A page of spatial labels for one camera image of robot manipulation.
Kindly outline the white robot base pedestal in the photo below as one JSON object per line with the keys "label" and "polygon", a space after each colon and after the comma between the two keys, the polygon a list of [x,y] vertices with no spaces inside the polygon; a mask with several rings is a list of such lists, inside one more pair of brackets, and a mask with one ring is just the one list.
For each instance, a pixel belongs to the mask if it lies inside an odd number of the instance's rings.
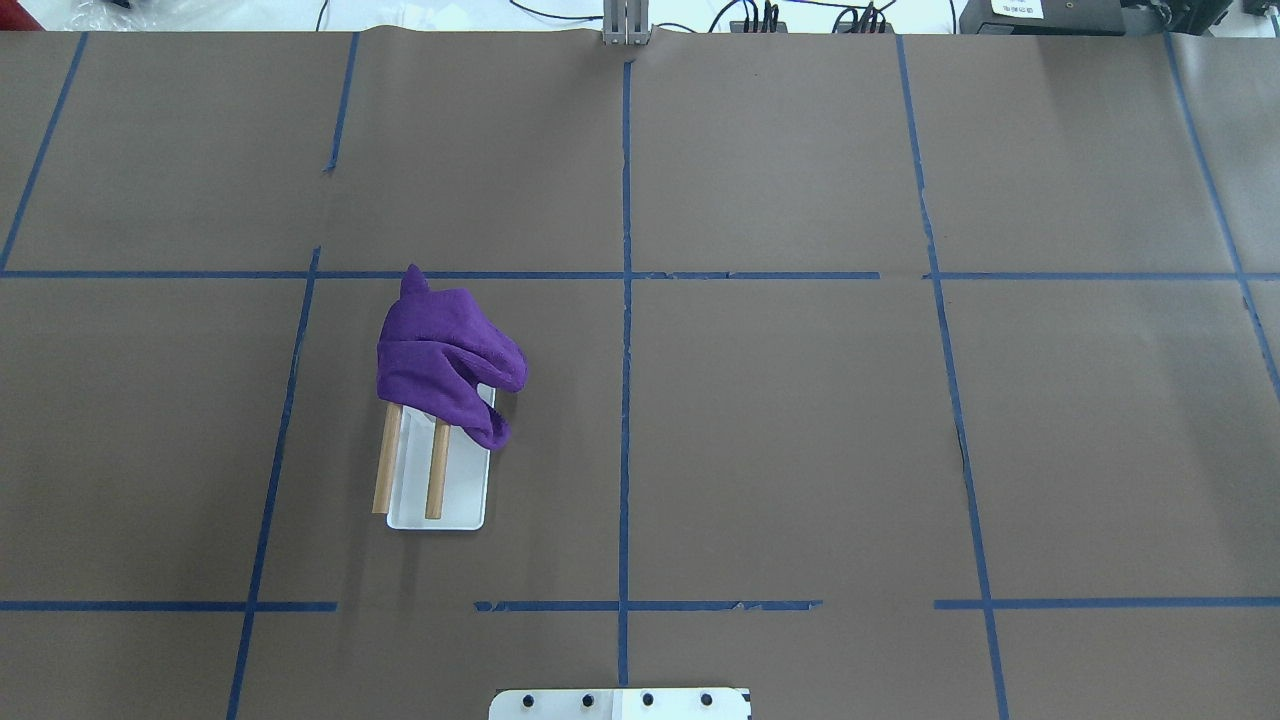
{"label": "white robot base pedestal", "polygon": [[732,687],[509,689],[489,719],[751,719],[748,689]]}

